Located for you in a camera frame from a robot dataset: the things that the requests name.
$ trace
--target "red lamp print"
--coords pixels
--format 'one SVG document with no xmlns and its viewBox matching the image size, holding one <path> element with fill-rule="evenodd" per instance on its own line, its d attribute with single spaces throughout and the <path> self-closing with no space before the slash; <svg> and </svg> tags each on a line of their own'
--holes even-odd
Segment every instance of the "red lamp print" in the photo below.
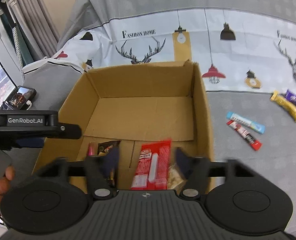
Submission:
<svg viewBox="0 0 296 240">
<path fill-rule="evenodd" d="M 218 72 L 218 69 L 213 64 L 211 64 L 208 72 L 203 74 L 202 77 L 208 77 L 211 84 L 218 84 L 220 78 L 226 78 L 225 74 Z"/>
<path fill-rule="evenodd" d="M 61 53 L 57 57 L 55 57 L 54 59 L 60 59 L 61 57 L 68 57 L 68 55 L 65 54 L 64 51 L 62 50 Z"/>
</svg>

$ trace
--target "phone screen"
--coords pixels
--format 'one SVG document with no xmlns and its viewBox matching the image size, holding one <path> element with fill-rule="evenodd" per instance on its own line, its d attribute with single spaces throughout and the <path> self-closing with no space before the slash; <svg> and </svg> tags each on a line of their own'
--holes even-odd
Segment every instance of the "phone screen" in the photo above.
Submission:
<svg viewBox="0 0 296 240">
<path fill-rule="evenodd" d="M 16 109 L 21 109 L 33 93 L 34 91 L 29 88 L 19 87 L 17 93 L 9 100 L 9 103 Z"/>
</svg>

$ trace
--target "gray curtain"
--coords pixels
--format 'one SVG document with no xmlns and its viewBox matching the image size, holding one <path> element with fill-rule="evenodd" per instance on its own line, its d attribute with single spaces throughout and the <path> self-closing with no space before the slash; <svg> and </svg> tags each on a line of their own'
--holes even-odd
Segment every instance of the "gray curtain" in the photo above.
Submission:
<svg viewBox="0 0 296 240">
<path fill-rule="evenodd" d="M 33 59 L 53 56 L 59 34 L 43 0 L 17 0 L 11 8 L 29 41 L 27 46 Z"/>
</svg>

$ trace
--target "open cardboard box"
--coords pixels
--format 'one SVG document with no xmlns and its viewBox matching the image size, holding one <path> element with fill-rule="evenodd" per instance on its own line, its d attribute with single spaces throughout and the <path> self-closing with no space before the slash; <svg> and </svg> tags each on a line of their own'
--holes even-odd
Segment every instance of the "open cardboard box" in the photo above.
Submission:
<svg viewBox="0 0 296 240">
<path fill-rule="evenodd" d="M 190 156 L 213 158 L 209 106 L 197 63 L 164 62 L 99 68 L 84 73 L 59 111 L 80 125 L 79 140 L 45 140 L 34 171 L 57 157 L 80 161 L 89 142 L 121 140 L 118 188 L 129 189 L 143 143 L 172 139 Z M 86 191 L 84 178 L 71 183 Z"/>
</svg>

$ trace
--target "ribbed black surface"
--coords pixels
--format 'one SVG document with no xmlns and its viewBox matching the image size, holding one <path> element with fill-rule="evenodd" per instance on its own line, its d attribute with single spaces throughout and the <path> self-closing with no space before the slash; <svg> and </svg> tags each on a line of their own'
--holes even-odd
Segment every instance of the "ribbed black surface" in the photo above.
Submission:
<svg viewBox="0 0 296 240">
<path fill-rule="evenodd" d="M 31 236 L 11 229 L 0 238 L 0 240 L 63 239 L 286 240 L 288 238 L 281 232 L 254 237 L 228 232 L 214 224 L 197 202 L 181 200 L 170 190 L 120 191 L 112 200 L 94 203 L 82 221 L 64 231 Z"/>
</svg>

